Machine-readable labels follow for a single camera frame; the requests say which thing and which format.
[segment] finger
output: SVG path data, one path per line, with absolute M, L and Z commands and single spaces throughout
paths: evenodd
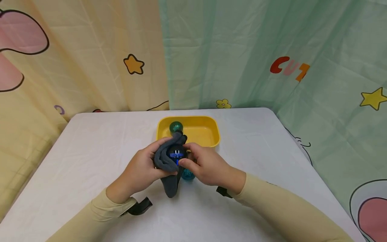
M 195 159 L 195 156 L 193 155 L 192 152 L 189 152 L 187 158 L 190 159 L 190 160 L 194 160 L 194 159 Z
M 166 172 L 166 171 L 163 171 L 162 169 L 154 169 L 153 173 L 156 180 L 170 175 L 177 175 L 177 172 Z
M 179 166 L 190 170 L 195 176 L 197 176 L 200 171 L 200 166 L 198 164 L 186 158 L 179 160 Z
M 157 141 L 154 141 L 152 144 L 148 145 L 147 147 L 145 147 L 144 150 L 155 153 L 159 149 L 160 145 L 164 144 L 170 139 L 172 139 L 172 137 L 161 138 Z
M 192 151 L 193 156 L 197 159 L 199 157 L 200 152 L 203 150 L 203 147 L 196 143 L 187 143 L 183 145 L 184 148 L 190 149 Z

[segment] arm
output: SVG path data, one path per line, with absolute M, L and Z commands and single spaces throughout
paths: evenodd
M 137 201 L 130 198 L 123 204 L 112 202 L 104 189 L 47 242 L 88 242 L 101 238 L 119 221 L 119 216 Z
M 301 197 L 250 174 L 245 180 L 241 192 L 230 195 L 259 213 L 287 241 L 352 242 L 342 228 Z
M 238 202 L 254 209 L 289 242 L 352 242 L 330 218 L 301 197 L 229 166 L 213 149 L 186 144 L 190 159 L 179 165 L 206 185 L 224 187 Z
M 123 173 L 96 198 L 79 211 L 47 242 L 94 242 L 115 224 L 136 200 L 131 196 L 150 186 L 154 181 L 176 175 L 155 169 L 152 158 L 160 145 L 169 138 L 160 139 L 139 150 Z

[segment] black strap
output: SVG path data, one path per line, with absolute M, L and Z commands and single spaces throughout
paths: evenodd
M 218 188 L 216 189 L 216 191 L 217 191 L 218 193 L 220 193 L 223 197 L 229 197 L 229 198 L 232 198 L 232 197 L 230 196 L 230 194 L 227 193 L 227 189 L 224 188 L 224 187 L 218 187 Z
M 149 200 L 148 197 L 146 197 L 144 200 L 142 200 L 140 203 L 134 204 L 132 207 L 130 207 L 128 210 L 126 210 L 123 214 L 119 216 L 121 218 L 127 213 L 130 213 L 131 215 L 141 215 L 145 213 L 148 208 L 150 208 L 153 204 Z

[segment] yellow plastic container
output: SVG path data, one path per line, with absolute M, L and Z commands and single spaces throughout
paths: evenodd
M 220 142 L 217 123 L 208 116 L 165 117 L 160 120 L 157 126 L 156 138 L 170 137 L 169 126 L 174 121 L 183 124 L 183 133 L 188 137 L 187 143 L 195 142 L 201 146 L 215 147 Z

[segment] mint green curtain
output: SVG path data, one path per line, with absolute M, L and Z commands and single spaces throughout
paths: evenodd
M 159 9 L 170 108 L 270 108 L 363 235 L 382 241 L 387 1 L 159 0 Z

